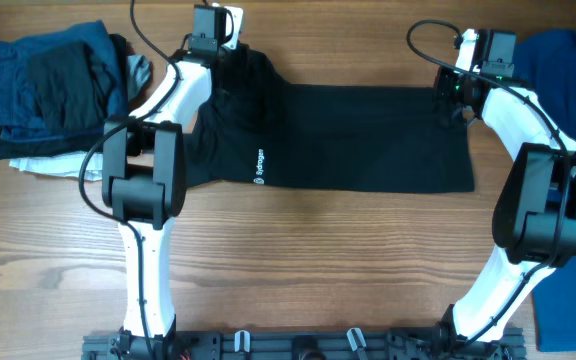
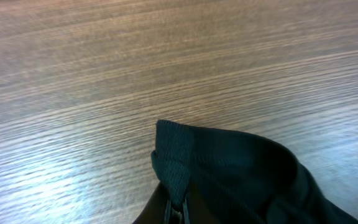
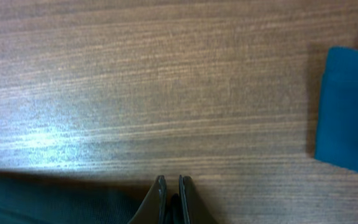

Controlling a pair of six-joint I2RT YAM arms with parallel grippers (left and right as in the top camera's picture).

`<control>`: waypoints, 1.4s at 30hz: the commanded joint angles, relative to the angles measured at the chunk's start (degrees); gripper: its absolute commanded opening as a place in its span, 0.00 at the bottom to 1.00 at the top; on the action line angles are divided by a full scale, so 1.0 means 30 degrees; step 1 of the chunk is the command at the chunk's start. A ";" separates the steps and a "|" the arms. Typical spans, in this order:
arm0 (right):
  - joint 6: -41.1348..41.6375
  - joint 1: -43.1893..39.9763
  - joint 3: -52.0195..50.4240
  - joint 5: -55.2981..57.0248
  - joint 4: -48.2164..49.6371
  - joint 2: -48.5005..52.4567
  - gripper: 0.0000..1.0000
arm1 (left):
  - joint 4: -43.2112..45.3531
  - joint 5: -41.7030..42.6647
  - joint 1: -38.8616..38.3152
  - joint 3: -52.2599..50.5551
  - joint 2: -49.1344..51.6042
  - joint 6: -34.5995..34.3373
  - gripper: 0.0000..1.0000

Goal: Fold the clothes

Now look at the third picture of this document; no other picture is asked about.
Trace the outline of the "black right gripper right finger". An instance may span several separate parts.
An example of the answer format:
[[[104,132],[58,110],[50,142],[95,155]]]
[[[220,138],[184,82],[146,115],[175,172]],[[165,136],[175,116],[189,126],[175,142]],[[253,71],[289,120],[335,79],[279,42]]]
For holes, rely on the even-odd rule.
[[[218,224],[190,176],[179,177],[180,201],[185,224]]]

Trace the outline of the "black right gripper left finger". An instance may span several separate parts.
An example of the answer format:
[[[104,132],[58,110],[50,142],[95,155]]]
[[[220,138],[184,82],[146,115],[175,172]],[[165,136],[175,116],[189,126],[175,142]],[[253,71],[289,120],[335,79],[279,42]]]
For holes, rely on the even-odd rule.
[[[128,224],[164,224],[166,203],[167,183],[159,175]]]

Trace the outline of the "black polo shirt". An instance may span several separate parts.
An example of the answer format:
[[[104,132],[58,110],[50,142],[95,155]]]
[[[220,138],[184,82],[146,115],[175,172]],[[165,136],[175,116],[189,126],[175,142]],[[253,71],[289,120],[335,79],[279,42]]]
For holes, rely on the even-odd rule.
[[[78,189],[0,175],[0,224],[128,223],[142,201],[109,187]],[[179,197],[172,202],[164,223],[183,223]]]

